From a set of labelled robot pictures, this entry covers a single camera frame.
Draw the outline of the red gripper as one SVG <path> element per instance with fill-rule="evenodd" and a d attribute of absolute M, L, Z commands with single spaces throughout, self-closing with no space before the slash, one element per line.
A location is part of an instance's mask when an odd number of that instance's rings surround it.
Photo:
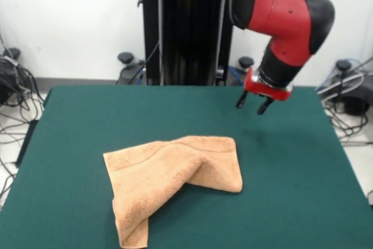
<path fill-rule="evenodd" d="M 248 69 L 244 80 L 244 90 L 235 107 L 241 109 L 244 106 L 248 92 L 269 97 L 257 110 L 257 115 L 263 115 L 274 100 L 285 101 L 291 96 L 293 83 L 284 88 L 270 86 L 259 77 L 257 69 L 251 67 Z"/>

